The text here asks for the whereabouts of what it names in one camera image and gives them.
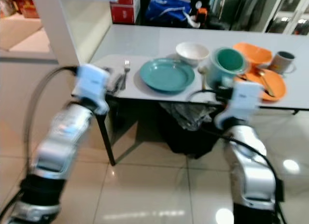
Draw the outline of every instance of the fork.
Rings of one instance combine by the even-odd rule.
[[[126,75],[130,71],[130,61],[129,60],[125,60],[125,66],[124,67],[125,67],[125,75],[124,75],[124,78],[122,80],[120,90],[125,90],[125,88],[126,88]]]

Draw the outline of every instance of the dish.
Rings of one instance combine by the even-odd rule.
[[[206,47],[192,42],[178,44],[176,46],[176,52],[181,60],[192,66],[197,66],[209,55],[209,50]]]
[[[253,65],[265,64],[272,60],[271,51],[253,44],[240,42],[235,44],[233,48],[244,54],[246,59]]]
[[[268,95],[266,92],[263,92],[262,99],[267,101],[278,101],[282,99],[286,94],[286,85],[283,78],[274,71],[263,69],[265,72],[264,78],[267,80],[267,83],[271,87],[274,97]],[[247,79],[252,82],[257,82],[265,88],[263,79],[254,71],[245,73]],[[240,78],[236,78],[237,81],[244,81]]]
[[[181,92],[194,80],[192,68],[180,60],[159,58],[140,69],[141,79],[151,88],[163,92]]]

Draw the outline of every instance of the cup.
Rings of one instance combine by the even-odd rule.
[[[244,69],[244,57],[235,49],[220,48],[216,52],[218,64],[228,71],[241,71]]]
[[[292,73],[296,70],[296,66],[293,63],[294,59],[295,56],[291,53],[285,51],[277,52],[268,66],[268,69],[275,71],[278,74]],[[293,66],[292,70],[287,72],[291,65]]]
[[[212,89],[216,89],[220,85],[225,87],[232,86],[234,78],[238,74],[244,74],[246,69],[249,68],[249,63],[246,62],[244,56],[238,51],[236,51],[236,54],[234,54],[235,52],[230,54],[230,51],[225,51],[224,54],[219,55],[225,49],[227,48],[218,49],[210,56],[210,66],[206,74],[206,81]],[[240,56],[240,58],[233,62],[231,56]]]

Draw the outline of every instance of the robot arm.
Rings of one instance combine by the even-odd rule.
[[[78,147],[94,114],[105,114],[104,100],[109,73],[84,65],[79,67],[71,102],[53,119],[47,137],[41,142],[31,172],[21,182],[7,224],[49,224],[60,212],[60,196],[68,179]]]
[[[258,84],[236,83],[227,108],[215,117],[215,124],[225,131],[224,136],[241,141],[266,156],[266,147],[248,125],[258,108],[261,91]],[[283,188],[270,165],[263,157],[234,141],[225,142],[224,155],[230,167],[234,223],[276,223],[276,209],[283,199]]]

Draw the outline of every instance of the table leg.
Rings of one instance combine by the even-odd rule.
[[[292,115],[296,115],[299,112],[299,110],[294,110]]]
[[[108,158],[110,160],[111,165],[114,166],[116,162],[115,162],[114,155],[112,153],[112,146],[111,146],[110,138],[108,137],[105,122],[104,122],[106,115],[96,115],[96,118],[97,118],[98,126],[100,128],[101,135],[103,137],[103,141],[105,144]]]

